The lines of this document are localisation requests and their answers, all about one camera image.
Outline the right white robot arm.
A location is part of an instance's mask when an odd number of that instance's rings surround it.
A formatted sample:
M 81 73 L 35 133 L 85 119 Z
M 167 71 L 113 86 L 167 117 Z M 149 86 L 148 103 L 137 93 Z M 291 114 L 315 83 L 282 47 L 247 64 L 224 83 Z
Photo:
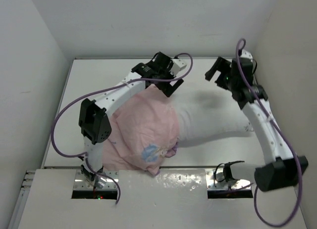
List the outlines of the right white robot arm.
M 268 96 L 261 85 L 253 83 L 253 68 L 257 64 L 250 58 L 240 57 L 228 61 L 218 57 L 205 79 L 210 81 L 220 72 L 215 83 L 231 92 L 241 111 L 249 120 L 263 151 L 265 165 L 257 166 L 244 161 L 228 162 L 223 167 L 226 182 L 248 180 L 263 191 L 296 186 L 299 183 L 295 158 L 272 116 Z

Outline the pink princess pillowcase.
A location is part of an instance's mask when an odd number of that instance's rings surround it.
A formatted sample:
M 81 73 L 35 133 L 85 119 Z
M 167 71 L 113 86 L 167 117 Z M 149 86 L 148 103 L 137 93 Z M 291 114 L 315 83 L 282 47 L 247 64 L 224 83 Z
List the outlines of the pink princess pillowcase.
M 177 152 L 179 123 L 170 99 L 156 86 L 134 95 L 110 118 L 102 164 L 107 171 L 143 170 L 156 176 Z

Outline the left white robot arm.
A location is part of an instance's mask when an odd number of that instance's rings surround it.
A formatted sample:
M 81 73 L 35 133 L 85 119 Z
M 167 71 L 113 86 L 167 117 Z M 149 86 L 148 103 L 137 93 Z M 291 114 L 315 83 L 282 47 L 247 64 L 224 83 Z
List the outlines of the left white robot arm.
M 184 82 L 177 77 L 186 68 L 184 60 L 158 52 L 147 63 L 139 63 L 114 88 L 94 100 L 81 102 L 79 127 L 84 137 L 88 155 L 81 165 L 81 172 L 93 182 L 97 173 L 102 172 L 101 144 L 112 132 L 110 117 L 126 101 L 150 85 L 157 87 L 166 97 L 170 97 Z

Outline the white pillow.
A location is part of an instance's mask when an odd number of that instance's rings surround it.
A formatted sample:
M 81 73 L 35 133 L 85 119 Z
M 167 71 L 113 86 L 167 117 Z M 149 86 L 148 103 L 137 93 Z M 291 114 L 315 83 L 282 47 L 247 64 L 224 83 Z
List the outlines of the white pillow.
M 228 137 L 250 137 L 254 131 L 229 91 L 187 84 L 171 97 L 178 123 L 178 147 L 193 147 Z

